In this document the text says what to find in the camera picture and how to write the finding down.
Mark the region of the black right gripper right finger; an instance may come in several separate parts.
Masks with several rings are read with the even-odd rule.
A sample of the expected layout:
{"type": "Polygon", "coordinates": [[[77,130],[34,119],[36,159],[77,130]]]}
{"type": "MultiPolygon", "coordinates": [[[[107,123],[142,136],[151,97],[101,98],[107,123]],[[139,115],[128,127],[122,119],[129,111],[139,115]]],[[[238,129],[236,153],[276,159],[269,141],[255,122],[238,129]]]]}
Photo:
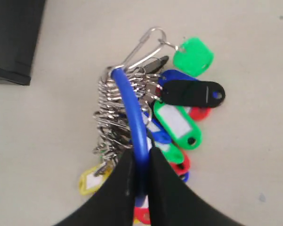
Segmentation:
{"type": "Polygon", "coordinates": [[[175,173],[160,149],[149,153],[149,213],[153,226],[240,226],[193,192],[175,173]]]}

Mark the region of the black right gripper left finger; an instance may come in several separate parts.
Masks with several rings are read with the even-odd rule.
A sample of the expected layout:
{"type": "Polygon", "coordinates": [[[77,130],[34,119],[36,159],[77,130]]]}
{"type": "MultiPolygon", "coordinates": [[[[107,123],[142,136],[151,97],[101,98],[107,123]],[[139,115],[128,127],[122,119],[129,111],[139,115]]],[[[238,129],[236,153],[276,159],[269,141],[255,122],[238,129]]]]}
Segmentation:
{"type": "Polygon", "coordinates": [[[127,150],[99,190],[57,225],[131,226],[135,188],[135,159],[133,151],[127,150]]]}

